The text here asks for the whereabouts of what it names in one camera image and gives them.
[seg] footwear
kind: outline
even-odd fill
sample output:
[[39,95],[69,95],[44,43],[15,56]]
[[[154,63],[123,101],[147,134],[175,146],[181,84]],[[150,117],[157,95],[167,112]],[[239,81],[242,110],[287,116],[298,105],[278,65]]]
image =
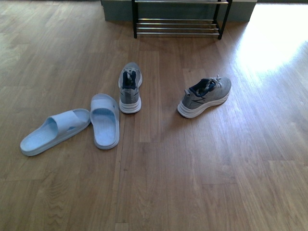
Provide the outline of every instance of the footwear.
[[194,118],[205,109],[224,103],[231,90],[229,78],[203,78],[199,83],[185,90],[178,105],[178,112],[186,118]]
[[119,142],[119,108],[116,101],[106,94],[94,95],[90,119],[94,130],[94,143],[99,149],[111,149]]
[[67,140],[90,124],[90,112],[75,109],[48,117],[43,125],[26,136],[20,143],[21,152],[33,156]]
[[120,110],[123,113],[135,113],[141,109],[139,87],[142,74],[136,63],[128,63],[121,71],[119,78]]

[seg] sneaker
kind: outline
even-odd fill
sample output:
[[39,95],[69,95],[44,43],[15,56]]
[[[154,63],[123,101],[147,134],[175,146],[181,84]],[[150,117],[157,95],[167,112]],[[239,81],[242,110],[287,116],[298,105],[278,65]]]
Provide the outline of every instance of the sneaker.
[[225,102],[231,90],[231,81],[226,77],[203,78],[199,83],[185,90],[178,105],[178,112],[186,118],[194,118],[205,109]]
[[139,87],[142,74],[136,63],[126,64],[119,78],[120,110],[123,113],[135,113],[141,109]]

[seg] sneaker sole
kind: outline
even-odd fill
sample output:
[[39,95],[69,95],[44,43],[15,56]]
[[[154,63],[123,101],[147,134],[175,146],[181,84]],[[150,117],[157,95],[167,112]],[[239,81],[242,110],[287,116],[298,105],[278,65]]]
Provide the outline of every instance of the sneaker sole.
[[200,115],[202,112],[204,112],[205,109],[224,103],[228,99],[229,94],[230,94],[230,91],[228,92],[228,94],[225,97],[221,98],[220,100],[215,100],[215,101],[205,103],[205,104],[201,105],[200,107],[198,107],[196,109],[189,109],[189,108],[185,107],[184,104],[181,101],[178,105],[178,112],[186,118],[189,118],[189,119],[195,118],[198,115]]
[[[142,83],[142,74],[140,73],[140,80],[138,82],[138,88],[140,87],[141,83]],[[126,114],[136,113],[140,111],[141,109],[141,98],[139,96],[138,101],[136,103],[122,103],[120,99],[119,107],[120,107],[121,112],[123,113],[126,113]]]

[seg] shoe rack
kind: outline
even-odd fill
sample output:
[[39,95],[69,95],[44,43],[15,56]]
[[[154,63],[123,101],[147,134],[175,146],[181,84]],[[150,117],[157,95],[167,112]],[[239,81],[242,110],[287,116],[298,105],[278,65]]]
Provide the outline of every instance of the shoe rack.
[[[228,19],[232,0],[131,0],[133,14],[134,38],[140,36],[151,37],[217,37],[222,34]],[[139,18],[138,5],[145,4],[214,4],[213,19],[161,19]],[[222,4],[227,5],[221,26],[217,16]]]

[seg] slide sandal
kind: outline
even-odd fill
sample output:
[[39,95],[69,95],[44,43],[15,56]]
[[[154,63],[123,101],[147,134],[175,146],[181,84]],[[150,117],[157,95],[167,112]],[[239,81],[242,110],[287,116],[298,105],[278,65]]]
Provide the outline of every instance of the slide sandal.
[[75,109],[48,117],[43,125],[20,143],[21,152],[33,156],[81,132],[90,124],[90,112]]
[[111,149],[119,142],[119,107],[116,101],[106,94],[94,95],[91,101],[91,122],[94,130],[94,143],[99,149]]

